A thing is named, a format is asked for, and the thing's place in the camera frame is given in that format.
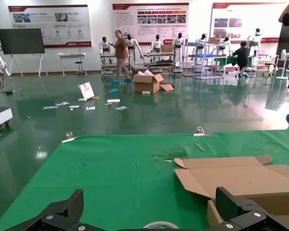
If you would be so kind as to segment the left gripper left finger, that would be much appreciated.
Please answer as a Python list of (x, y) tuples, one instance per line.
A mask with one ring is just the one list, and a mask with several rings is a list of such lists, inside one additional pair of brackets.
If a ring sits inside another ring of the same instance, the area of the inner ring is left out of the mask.
[(81, 223), (84, 212), (84, 191), (77, 189), (66, 200), (50, 203), (36, 217), (8, 228), (8, 231), (100, 231)]

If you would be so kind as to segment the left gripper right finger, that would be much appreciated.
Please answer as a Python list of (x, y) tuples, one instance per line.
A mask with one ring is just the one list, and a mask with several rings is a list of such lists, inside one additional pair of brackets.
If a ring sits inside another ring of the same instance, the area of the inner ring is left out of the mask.
[(253, 200), (232, 195), (224, 187), (216, 189), (216, 208), (224, 222), (209, 231), (289, 231), (289, 221), (267, 212)]

